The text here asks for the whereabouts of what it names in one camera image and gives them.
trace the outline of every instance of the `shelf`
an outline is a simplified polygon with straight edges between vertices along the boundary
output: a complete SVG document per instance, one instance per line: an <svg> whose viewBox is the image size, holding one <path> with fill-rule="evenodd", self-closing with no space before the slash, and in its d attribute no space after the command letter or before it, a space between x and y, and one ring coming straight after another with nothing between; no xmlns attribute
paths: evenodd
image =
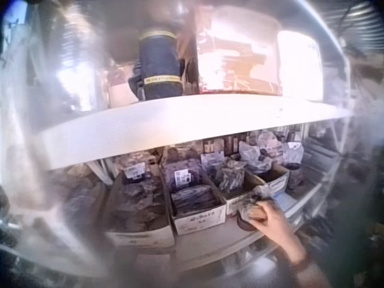
<svg viewBox="0 0 384 288"><path fill-rule="evenodd" d="M42 131L35 143L57 169L134 151L264 128L351 116L324 103L250 94L135 103Z"/></svg>
<svg viewBox="0 0 384 288"><path fill-rule="evenodd" d="M314 186L302 196L285 215L293 216L320 190ZM224 224L199 232L176 237L175 260L180 271L194 269L229 256L260 239L259 232L246 232L239 228L236 218L227 219Z"/></svg>

